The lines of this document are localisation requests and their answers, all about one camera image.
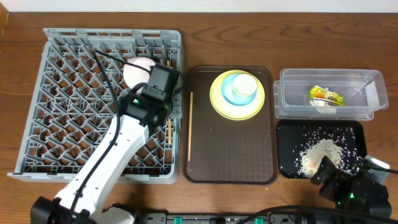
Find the white bowl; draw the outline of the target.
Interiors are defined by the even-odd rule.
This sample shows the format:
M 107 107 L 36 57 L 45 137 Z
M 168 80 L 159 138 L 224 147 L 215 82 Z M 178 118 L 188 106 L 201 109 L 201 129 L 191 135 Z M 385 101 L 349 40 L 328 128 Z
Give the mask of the white bowl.
M 139 83 L 147 83 L 150 78 L 150 67 L 155 65 L 155 62 L 146 57 L 133 57 L 127 60 L 127 62 L 138 65 L 147 71 L 140 68 L 133 67 L 125 64 L 123 68 L 123 77 L 126 85 L 133 89 Z

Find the pile of rice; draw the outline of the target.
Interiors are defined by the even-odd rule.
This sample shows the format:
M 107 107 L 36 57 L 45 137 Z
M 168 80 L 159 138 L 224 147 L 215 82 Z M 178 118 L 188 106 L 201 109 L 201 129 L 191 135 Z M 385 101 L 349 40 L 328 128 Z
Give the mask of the pile of rice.
M 354 164 L 358 160 L 354 129 L 337 127 L 300 127 L 304 131 L 300 136 L 303 141 L 296 143 L 292 152 L 298 156 L 294 159 L 293 171 L 297 177 L 311 178 L 326 156 L 336 168 L 348 174 L 355 174 Z

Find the yellow plate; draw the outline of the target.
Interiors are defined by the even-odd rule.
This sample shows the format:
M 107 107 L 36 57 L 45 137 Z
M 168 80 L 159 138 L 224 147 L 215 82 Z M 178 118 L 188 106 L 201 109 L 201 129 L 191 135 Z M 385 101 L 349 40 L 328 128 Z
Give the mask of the yellow plate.
M 252 75 L 257 82 L 257 94 L 256 97 L 247 105 L 244 106 L 235 106 L 228 103 L 222 93 L 221 86 L 224 79 L 232 75 L 234 73 L 243 73 Z M 262 108 L 265 102 L 265 89 L 258 78 L 256 78 L 253 74 L 246 72 L 244 70 L 228 70 L 223 72 L 221 75 L 218 75 L 210 87 L 210 101 L 216 112 L 222 115 L 225 118 L 241 121 L 245 119 L 252 118 L 256 115 Z

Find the light blue small plate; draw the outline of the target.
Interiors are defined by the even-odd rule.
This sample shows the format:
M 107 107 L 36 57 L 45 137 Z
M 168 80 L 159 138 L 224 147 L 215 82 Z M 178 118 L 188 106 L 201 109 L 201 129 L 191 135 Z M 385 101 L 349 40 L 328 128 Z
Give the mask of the light blue small plate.
M 253 101 L 253 99 L 256 97 L 257 94 L 257 90 L 256 92 L 249 96 L 249 97 L 245 97 L 245 96 L 239 96 L 237 94 L 235 94 L 234 90 L 233 90 L 233 79 L 243 73 L 234 73 L 232 75 L 227 76 L 224 81 L 222 82 L 222 86 L 221 86 L 221 93 L 224 97 L 224 99 L 235 106 L 244 106 L 249 104 L 250 102 Z

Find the white tissue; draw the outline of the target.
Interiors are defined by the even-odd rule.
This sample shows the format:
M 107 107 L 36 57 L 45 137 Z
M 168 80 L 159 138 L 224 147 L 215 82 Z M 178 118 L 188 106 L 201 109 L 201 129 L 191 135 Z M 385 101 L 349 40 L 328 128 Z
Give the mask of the white tissue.
M 315 109 L 321 114 L 335 114 L 336 113 L 336 105 L 333 103 L 329 103 L 320 100 L 310 100 L 310 104 L 315 107 Z

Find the white cup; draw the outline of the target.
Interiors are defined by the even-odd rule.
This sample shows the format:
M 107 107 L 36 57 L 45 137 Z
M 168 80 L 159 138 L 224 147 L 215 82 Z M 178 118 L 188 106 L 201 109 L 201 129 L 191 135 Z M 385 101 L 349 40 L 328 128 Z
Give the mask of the white cup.
M 249 74 L 240 74 L 233 79 L 233 90 L 239 96 L 249 97 L 257 90 L 256 79 Z

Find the green orange snack wrapper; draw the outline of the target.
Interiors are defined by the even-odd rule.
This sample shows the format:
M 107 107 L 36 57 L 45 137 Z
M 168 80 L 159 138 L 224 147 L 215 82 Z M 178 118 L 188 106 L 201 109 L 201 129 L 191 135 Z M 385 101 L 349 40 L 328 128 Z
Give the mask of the green orange snack wrapper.
M 344 106 L 344 99 L 336 92 L 326 90 L 318 85 L 315 85 L 309 91 L 308 97 L 312 100 L 323 100 L 337 106 Z

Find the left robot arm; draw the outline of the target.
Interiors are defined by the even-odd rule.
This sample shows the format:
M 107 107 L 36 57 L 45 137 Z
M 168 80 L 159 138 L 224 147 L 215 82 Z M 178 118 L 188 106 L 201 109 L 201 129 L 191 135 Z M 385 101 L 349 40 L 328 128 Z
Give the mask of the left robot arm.
M 31 223 L 134 223 L 132 212 L 121 207 L 104 211 L 104 204 L 150 130 L 169 117 L 179 76 L 179 71 L 155 64 L 149 81 L 118 101 L 105 137 L 76 177 L 53 200 L 39 197 L 33 204 Z

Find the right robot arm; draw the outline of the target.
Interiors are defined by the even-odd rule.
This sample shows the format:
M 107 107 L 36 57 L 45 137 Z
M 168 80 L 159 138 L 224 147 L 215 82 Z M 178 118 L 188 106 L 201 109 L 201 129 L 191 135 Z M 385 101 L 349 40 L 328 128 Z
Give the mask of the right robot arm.
M 335 203 L 337 209 L 361 212 L 379 218 L 389 218 L 392 207 L 384 181 L 387 169 L 373 163 L 373 157 L 360 157 L 355 163 L 355 175 L 339 170 L 324 156 L 311 183 L 321 185 L 320 195 Z

